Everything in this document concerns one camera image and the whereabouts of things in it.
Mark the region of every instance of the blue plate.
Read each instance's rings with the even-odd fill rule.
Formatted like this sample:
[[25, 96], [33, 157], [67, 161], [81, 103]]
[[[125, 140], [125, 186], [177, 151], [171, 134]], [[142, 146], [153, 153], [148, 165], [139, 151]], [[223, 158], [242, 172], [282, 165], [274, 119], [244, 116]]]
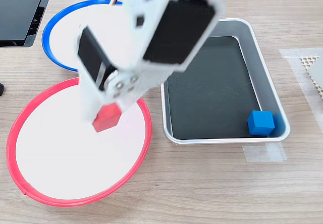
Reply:
[[68, 67], [62, 63], [60, 63], [55, 56], [53, 55], [50, 45], [49, 45], [49, 36], [53, 29], [53, 27], [56, 25], [56, 23], [63, 18], [64, 16], [68, 15], [69, 13], [78, 10], [83, 7], [91, 6], [91, 5], [100, 5], [100, 4], [109, 4], [111, 0], [90, 0], [90, 1], [83, 1], [71, 6], [68, 6], [67, 8], [63, 9], [62, 11], [58, 12], [46, 25], [44, 32], [42, 34], [42, 47], [46, 53], [46, 55], [49, 57], [50, 60], [52, 60], [54, 63], [56, 63], [58, 66], [61, 66], [64, 69], [68, 69], [71, 71], [77, 71], [77, 69]]

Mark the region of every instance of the white robotic arm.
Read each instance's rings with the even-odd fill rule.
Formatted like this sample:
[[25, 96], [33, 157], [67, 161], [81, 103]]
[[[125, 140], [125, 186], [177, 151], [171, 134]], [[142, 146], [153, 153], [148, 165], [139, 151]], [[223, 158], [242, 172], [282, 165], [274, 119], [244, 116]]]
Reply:
[[91, 122], [104, 105], [124, 112], [174, 71], [185, 71], [222, 13], [220, 0], [122, 2], [97, 7], [76, 42], [81, 101]]

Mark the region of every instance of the screw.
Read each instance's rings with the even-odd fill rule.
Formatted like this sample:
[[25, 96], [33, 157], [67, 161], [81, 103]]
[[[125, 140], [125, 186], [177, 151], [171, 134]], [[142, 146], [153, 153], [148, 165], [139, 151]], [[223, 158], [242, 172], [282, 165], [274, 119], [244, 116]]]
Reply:
[[137, 76], [134, 76], [134, 77], [132, 77], [132, 78], [130, 79], [130, 82], [131, 82], [131, 83], [136, 83], [136, 82], [137, 82], [137, 80], [138, 80], [138, 77], [137, 77]]
[[119, 96], [120, 96], [120, 93], [118, 92], [113, 95], [113, 98], [118, 98]]
[[124, 86], [123, 82], [120, 81], [119, 83], [116, 84], [116, 89], [120, 90], [123, 88], [123, 86]]

